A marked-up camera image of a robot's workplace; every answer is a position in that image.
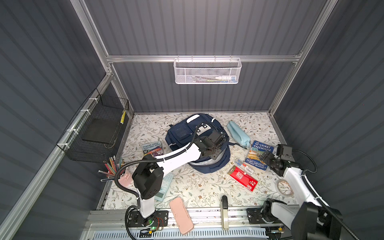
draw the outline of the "white mesh basket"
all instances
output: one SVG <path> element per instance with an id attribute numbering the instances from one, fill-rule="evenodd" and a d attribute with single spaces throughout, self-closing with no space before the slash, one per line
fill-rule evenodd
<path id="1" fill-rule="evenodd" d="M 195 59 L 175 58 L 175 82 L 177 84 L 237 84 L 241 61 L 237 59 Z"/>

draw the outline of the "calculator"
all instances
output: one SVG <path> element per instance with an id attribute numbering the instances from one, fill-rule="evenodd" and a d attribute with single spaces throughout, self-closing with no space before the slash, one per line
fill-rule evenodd
<path id="1" fill-rule="evenodd" d="M 173 179 L 173 174 L 168 173 L 163 177 L 163 182 L 161 183 L 161 188 L 158 193 L 155 195 L 155 200 L 162 202 L 166 196 L 166 193 L 169 189 L 170 183 L 172 182 Z"/>

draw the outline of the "black wire basket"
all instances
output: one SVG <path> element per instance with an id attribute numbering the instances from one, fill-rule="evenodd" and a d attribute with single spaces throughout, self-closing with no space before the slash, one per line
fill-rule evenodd
<path id="1" fill-rule="evenodd" d="M 124 98 L 100 94 L 84 111 L 66 142 L 57 142 L 74 161 L 103 163 L 116 155 L 129 121 L 129 104 Z"/>

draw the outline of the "light blue pencil case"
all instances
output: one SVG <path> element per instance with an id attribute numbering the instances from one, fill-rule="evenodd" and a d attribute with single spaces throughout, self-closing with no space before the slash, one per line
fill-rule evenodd
<path id="1" fill-rule="evenodd" d="M 243 148 L 251 146 L 251 138 L 233 121 L 229 121 L 227 128 L 233 139 Z"/>

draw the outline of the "black mounting plate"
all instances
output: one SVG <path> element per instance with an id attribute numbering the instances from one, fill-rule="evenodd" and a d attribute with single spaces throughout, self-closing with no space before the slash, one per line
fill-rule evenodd
<path id="1" fill-rule="evenodd" d="M 248 216 L 248 221 L 249 224 L 266 224 L 270 222 L 266 222 L 263 219 L 262 215 L 263 208 L 252 208 L 252 209 L 247 209 L 247 216 Z M 282 223 L 280 220 L 276 220 L 273 223 Z"/>
<path id="2" fill-rule="evenodd" d="M 162 219 L 163 221 L 160 220 L 159 226 L 167 226 L 168 225 L 168 211 L 155 211 L 153 213 L 154 219 L 153 223 L 151 224 L 150 227 L 157 227 L 159 220 L 157 218 Z M 139 211 L 131 211 L 128 215 L 128 227 L 146 227 L 143 226 L 144 224 L 144 218 L 141 216 Z"/>

